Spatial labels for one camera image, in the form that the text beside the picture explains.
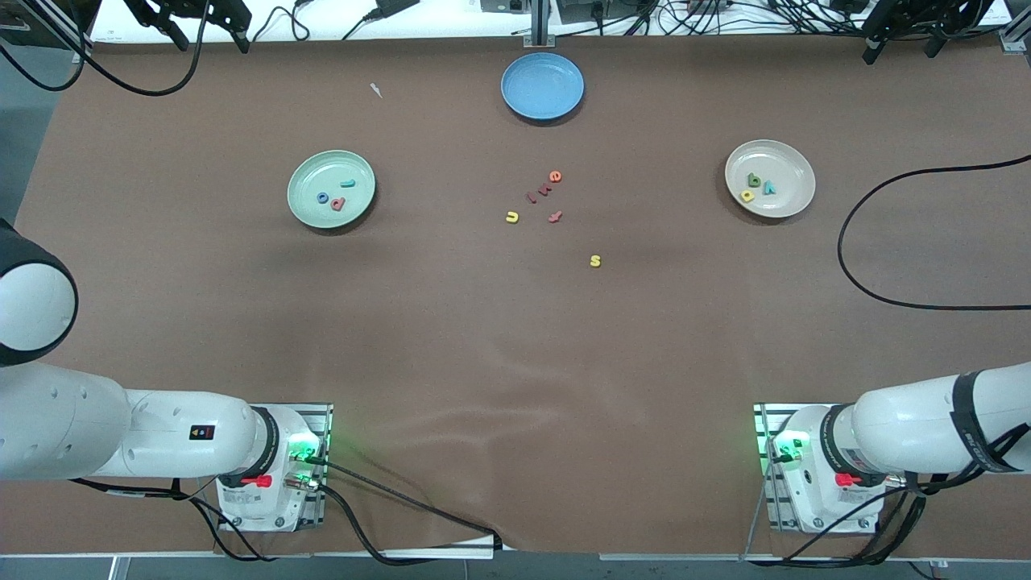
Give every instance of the plate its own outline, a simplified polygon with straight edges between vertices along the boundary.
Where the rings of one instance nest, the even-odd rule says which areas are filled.
[[[516,59],[505,69],[501,96],[527,118],[552,121],[576,108],[584,98],[584,75],[565,57],[533,53]]]
[[[355,180],[354,186],[340,186]],[[345,226],[357,219],[372,203],[376,176],[368,161],[350,150],[324,150],[307,158],[294,171],[287,185],[287,203],[298,219],[323,229]],[[332,204],[319,203],[325,192],[330,200],[344,198],[343,207],[335,211]]]
[[[769,180],[776,193],[763,195],[763,184],[749,185],[749,173],[755,173],[763,184]],[[724,170],[730,196],[753,213],[766,217],[787,217],[805,209],[817,193],[817,175],[805,157],[795,147],[770,139],[749,141],[727,158]],[[751,190],[751,202],[741,199],[741,192]]]

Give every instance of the brown table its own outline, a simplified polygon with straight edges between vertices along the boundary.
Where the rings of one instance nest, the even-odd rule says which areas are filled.
[[[891,308],[838,271],[841,219],[882,179],[1027,152],[1023,59],[987,41],[927,60],[914,44],[867,67],[857,40],[565,39],[587,96],[553,127],[501,100],[524,54],[511,39],[205,48],[161,99],[84,74],[16,224],[82,298],[46,362],[127,388],[333,402],[334,459],[519,549],[739,553],[760,476],[753,403],[854,401],[1029,356],[1026,314]],[[164,50],[102,60],[146,87],[186,66]],[[759,137],[817,171],[812,205],[780,224],[723,183],[726,156]],[[284,195],[328,148],[378,179],[343,235],[303,227]],[[556,168],[564,180],[529,205]],[[894,297],[1027,302],[1027,181],[1018,167],[899,183],[857,217],[849,259]],[[336,485],[383,547],[470,537]],[[943,493],[899,554],[1031,557],[1028,491],[987,477]],[[8,553],[211,546],[182,505],[63,482],[0,493]],[[760,530],[754,551],[796,541]],[[261,547],[358,544],[330,509],[322,530]]]

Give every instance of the red button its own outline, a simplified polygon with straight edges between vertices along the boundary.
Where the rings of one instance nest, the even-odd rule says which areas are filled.
[[[272,487],[272,476],[265,474],[258,477],[245,477],[240,480],[240,483],[253,483],[258,487]]]
[[[863,481],[863,478],[859,478],[854,475],[834,474],[834,483],[838,484],[838,487],[849,487],[850,485],[861,481]]]

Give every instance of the gray floor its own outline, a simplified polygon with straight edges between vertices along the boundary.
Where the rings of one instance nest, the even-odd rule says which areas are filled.
[[[13,46],[15,58],[40,80],[59,83],[68,74],[69,55],[48,48]],[[25,193],[57,95],[41,91],[0,61],[0,217],[13,218]],[[0,580],[107,578],[109,558],[0,558]],[[1031,578],[1029,564],[952,562],[945,575],[956,580]],[[491,561],[432,562],[392,569],[368,558],[290,558],[272,564],[240,564],[224,558],[133,558],[129,580],[638,580],[734,578],[739,580],[816,579],[920,580],[905,564],[840,571],[763,569],[749,564],[709,561],[601,561],[596,554],[504,552]]]

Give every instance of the green plate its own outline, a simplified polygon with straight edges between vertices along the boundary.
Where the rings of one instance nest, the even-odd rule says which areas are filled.
[[[355,179],[355,186],[340,186]],[[324,150],[312,155],[294,171],[287,185],[287,203],[298,219],[323,229],[345,226],[357,219],[372,203],[376,176],[369,162],[350,150]],[[344,198],[343,208],[333,210],[331,203],[319,203],[326,192],[330,200]]]

